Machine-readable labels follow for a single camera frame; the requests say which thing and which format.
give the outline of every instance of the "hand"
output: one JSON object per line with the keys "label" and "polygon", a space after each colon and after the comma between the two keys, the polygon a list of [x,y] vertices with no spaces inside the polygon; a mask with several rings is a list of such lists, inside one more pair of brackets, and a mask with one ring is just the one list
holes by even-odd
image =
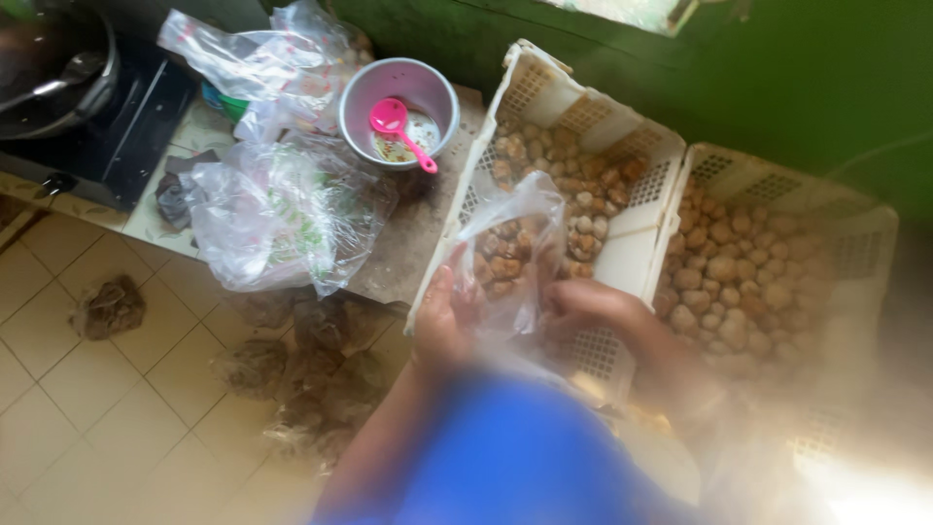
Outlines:
{"label": "hand", "polygon": [[469,303],[453,288],[453,270],[443,264],[431,277],[414,318],[411,361],[431,379],[442,379],[472,362],[473,335]]}
{"label": "hand", "polygon": [[573,337],[587,328],[626,330],[650,311],[640,299],[592,279],[555,281],[544,289],[545,331]]}

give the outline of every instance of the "gray cloth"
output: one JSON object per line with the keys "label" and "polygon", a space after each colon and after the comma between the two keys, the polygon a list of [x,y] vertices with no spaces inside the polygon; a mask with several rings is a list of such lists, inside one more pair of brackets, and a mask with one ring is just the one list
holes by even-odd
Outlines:
{"label": "gray cloth", "polygon": [[191,214],[188,213],[188,203],[185,202],[185,192],[182,190],[181,181],[178,180],[178,174],[191,171],[194,164],[218,162],[220,158],[213,149],[190,159],[170,155],[165,160],[165,176],[156,188],[156,208],[166,222],[179,230],[191,225]]}

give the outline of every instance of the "blue shirt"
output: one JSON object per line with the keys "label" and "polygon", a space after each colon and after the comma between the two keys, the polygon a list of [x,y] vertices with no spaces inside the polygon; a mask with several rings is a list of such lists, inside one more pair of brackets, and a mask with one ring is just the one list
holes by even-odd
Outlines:
{"label": "blue shirt", "polygon": [[343,524],[698,523],[633,464],[606,426],[552,388],[503,377],[462,385],[399,498]]}

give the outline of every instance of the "clear plastic bag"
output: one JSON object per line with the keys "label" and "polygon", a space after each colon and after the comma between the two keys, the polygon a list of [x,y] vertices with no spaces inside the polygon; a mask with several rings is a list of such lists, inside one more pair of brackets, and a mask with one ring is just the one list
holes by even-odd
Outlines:
{"label": "clear plastic bag", "polygon": [[181,174],[203,258],[224,288],[346,286],[398,199],[393,183],[339,138],[241,142],[222,163]]}
{"label": "clear plastic bag", "polygon": [[380,318],[371,308],[333,296],[295,303],[295,340],[300,347],[351,356],[365,349]]}
{"label": "clear plastic bag", "polygon": [[146,301],[130,276],[122,275],[84,290],[69,322],[81,337],[101,341],[139,328],[145,314]]}
{"label": "clear plastic bag", "polygon": [[557,277],[565,238],[564,198],[541,171],[474,210],[447,260],[456,296],[481,291],[480,341],[503,342],[537,330],[539,294]]}
{"label": "clear plastic bag", "polygon": [[[274,9],[270,24],[270,31],[231,35],[172,9],[158,43],[184,56],[227,96],[251,102],[281,99],[269,123],[256,120],[269,114],[268,107],[254,107],[238,136],[276,135],[284,127],[336,133],[343,87],[372,61],[369,39],[340,25],[311,0]],[[250,126],[258,128],[250,131]]]}
{"label": "clear plastic bag", "polygon": [[220,352],[211,360],[210,368],[227,390],[264,401],[278,391],[287,359],[282,342],[254,339]]}
{"label": "clear plastic bag", "polygon": [[369,352],[357,352],[330,378],[321,406],[329,419],[359,429],[381,401],[385,386],[379,363]]}
{"label": "clear plastic bag", "polygon": [[288,400],[310,393],[318,401],[324,399],[330,378],[343,364],[343,356],[315,346],[305,347],[299,343],[297,350],[288,356],[285,377],[276,398]]}
{"label": "clear plastic bag", "polygon": [[320,399],[306,391],[280,406],[262,435],[280,456],[301,458],[313,451],[324,422]]}
{"label": "clear plastic bag", "polygon": [[221,294],[225,303],[250,326],[281,328],[292,313],[292,289]]}
{"label": "clear plastic bag", "polygon": [[278,454],[320,461],[322,474],[336,463],[385,393],[382,369],[367,352],[357,352],[340,368],[330,354],[307,348],[291,356],[277,396],[287,401],[263,431]]}

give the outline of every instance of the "pink ladle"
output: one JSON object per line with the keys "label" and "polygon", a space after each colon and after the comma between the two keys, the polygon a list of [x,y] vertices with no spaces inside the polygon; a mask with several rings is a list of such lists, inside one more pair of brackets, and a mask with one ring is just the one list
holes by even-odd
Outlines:
{"label": "pink ladle", "polygon": [[405,141],[427,173],[437,173],[438,164],[427,156],[421,147],[405,135],[405,123],[408,121],[408,108],[397,98],[384,98],[376,103],[369,112],[369,124],[380,133],[394,133]]}

